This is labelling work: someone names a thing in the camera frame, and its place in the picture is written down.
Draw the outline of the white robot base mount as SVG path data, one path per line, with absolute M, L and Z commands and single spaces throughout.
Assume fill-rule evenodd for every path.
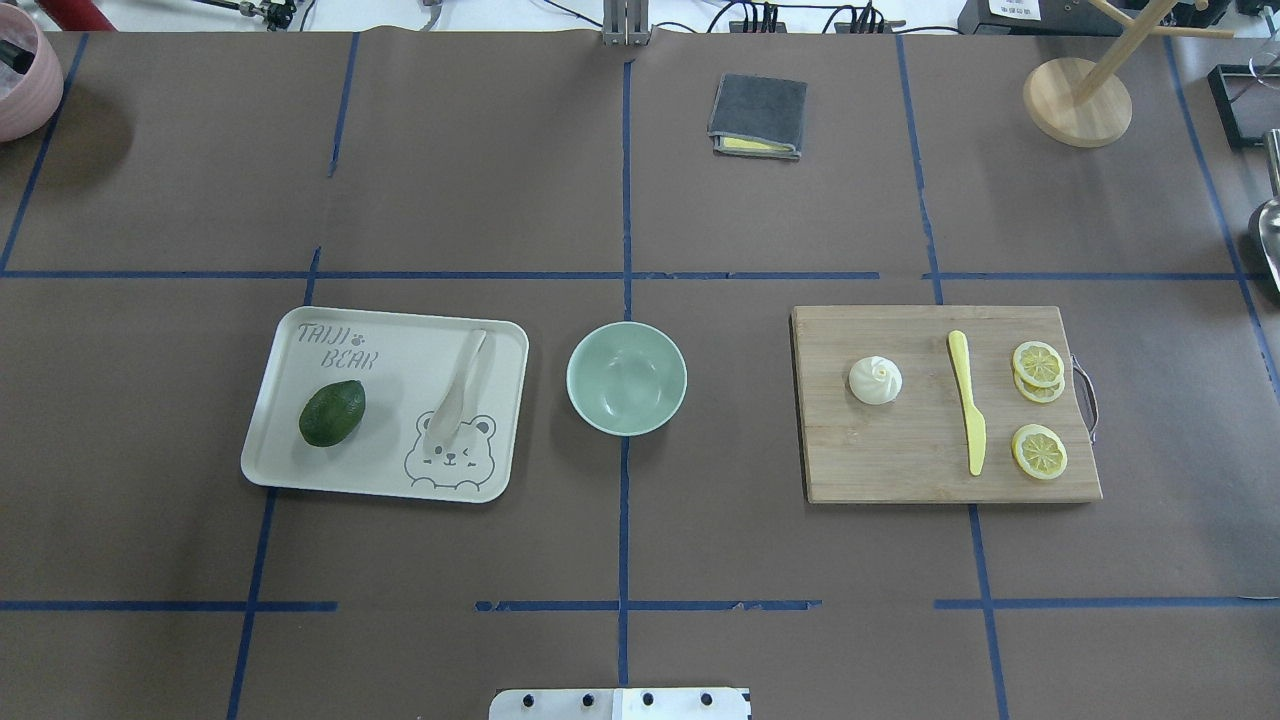
M 489 719 L 751 719 L 750 692 L 732 687 L 508 689 Z

